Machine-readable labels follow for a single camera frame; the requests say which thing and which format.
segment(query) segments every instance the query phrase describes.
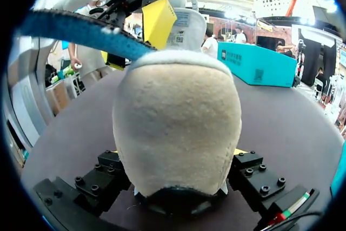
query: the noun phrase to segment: plush toy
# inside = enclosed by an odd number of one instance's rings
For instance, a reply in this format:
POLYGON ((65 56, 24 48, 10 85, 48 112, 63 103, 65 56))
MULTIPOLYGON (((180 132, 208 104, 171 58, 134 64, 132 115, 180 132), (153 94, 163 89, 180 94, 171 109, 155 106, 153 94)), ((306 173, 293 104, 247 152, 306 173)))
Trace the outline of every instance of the plush toy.
POLYGON ((149 197, 170 187, 214 195, 241 133, 241 105, 229 69, 201 52, 147 54, 127 71, 112 112, 125 172, 149 197))

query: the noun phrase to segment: teal box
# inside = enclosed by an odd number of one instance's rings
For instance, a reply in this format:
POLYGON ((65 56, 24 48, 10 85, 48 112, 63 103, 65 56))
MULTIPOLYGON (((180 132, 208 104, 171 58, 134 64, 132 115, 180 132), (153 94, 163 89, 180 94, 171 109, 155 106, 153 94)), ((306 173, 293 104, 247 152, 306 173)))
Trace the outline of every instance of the teal box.
POLYGON ((217 59, 249 85, 292 87, 297 61, 250 44, 219 42, 217 59))

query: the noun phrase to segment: dark round table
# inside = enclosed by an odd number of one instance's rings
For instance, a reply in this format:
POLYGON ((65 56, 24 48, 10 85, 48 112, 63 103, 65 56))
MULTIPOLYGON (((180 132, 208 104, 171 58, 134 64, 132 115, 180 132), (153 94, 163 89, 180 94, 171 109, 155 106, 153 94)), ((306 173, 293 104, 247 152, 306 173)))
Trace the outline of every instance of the dark round table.
MULTIPOLYGON (((116 149, 112 132, 112 98, 124 72, 97 82, 63 110, 35 144, 22 172, 25 187, 56 176, 74 187, 105 150, 116 149)), ((295 88, 247 85, 234 77, 242 106, 243 128, 238 148, 264 156, 269 169, 287 180, 286 189, 301 184, 320 195, 311 210, 323 210, 331 199, 343 139, 322 108, 295 88)), ((131 230, 253 230, 260 219, 239 192, 221 208, 194 220, 173 220, 149 213, 132 191, 123 191, 101 218, 131 230)), ((299 220, 301 227, 314 217, 299 220)))

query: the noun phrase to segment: screw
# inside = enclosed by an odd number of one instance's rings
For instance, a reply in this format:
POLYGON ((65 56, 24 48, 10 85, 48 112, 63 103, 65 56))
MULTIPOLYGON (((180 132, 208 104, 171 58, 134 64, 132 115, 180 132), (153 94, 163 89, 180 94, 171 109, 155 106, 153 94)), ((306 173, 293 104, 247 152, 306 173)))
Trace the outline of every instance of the screw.
POLYGON ((97 163, 97 164, 95 164, 94 169, 95 170, 101 170, 102 166, 97 163))
POLYGON ((279 178, 279 179, 277 180, 277 184, 278 184, 279 186, 283 186, 285 183, 286 183, 286 179, 285 179, 285 178, 279 178))
POLYGON ((260 190, 260 192, 262 193, 268 193, 269 191, 270 191, 270 187, 266 185, 262 186, 260 190))
POLYGON ((259 166, 259 171, 265 171, 267 169, 267 167, 264 164, 261 164, 259 166))
POLYGON ((252 170, 251 168, 246 169, 246 171, 245 171, 245 175, 246 175, 246 176, 250 176, 250 175, 252 175, 253 173, 254 173, 254 170, 252 170))
POLYGON ((44 199, 44 203, 45 203, 47 206, 50 206, 50 205, 53 204, 53 200, 52 200, 51 198, 49 198, 49 197, 46 197, 46 198, 44 199))
POLYGON ((92 185, 91 186, 92 193, 97 194, 99 192, 99 190, 100 190, 100 188, 98 185, 92 185))
POLYGON ((57 197, 58 199, 61 198, 63 193, 60 190, 55 190, 54 191, 54 196, 57 197))
POLYGON ((76 184, 78 184, 78 185, 83 185, 83 184, 84 184, 84 180, 83 180, 83 178, 80 177, 80 176, 75 177, 75 182, 76 182, 76 184))
POLYGON ((107 172, 110 173, 110 174, 114 173, 114 171, 115 171, 115 170, 114 170, 113 168, 109 168, 109 169, 107 170, 107 172))

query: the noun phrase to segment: yellow tag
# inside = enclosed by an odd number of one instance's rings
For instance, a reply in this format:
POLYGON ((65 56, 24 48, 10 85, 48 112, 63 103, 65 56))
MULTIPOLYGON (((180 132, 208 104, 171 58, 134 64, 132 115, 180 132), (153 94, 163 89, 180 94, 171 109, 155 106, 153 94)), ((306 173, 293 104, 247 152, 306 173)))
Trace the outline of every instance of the yellow tag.
POLYGON ((272 32, 272 26, 271 25, 268 25, 266 23, 263 23, 261 22, 260 20, 257 20, 257 26, 264 29, 264 30, 267 30, 269 32, 272 32))
POLYGON ((144 41, 156 49, 166 47, 167 39, 177 16, 168 0, 158 0, 142 8, 144 41))
POLYGON ((244 154, 246 154, 246 153, 248 153, 248 151, 243 151, 243 150, 239 150, 239 149, 236 149, 236 150, 234 151, 234 155, 237 155, 237 154, 239 154, 239 153, 244 153, 244 154))

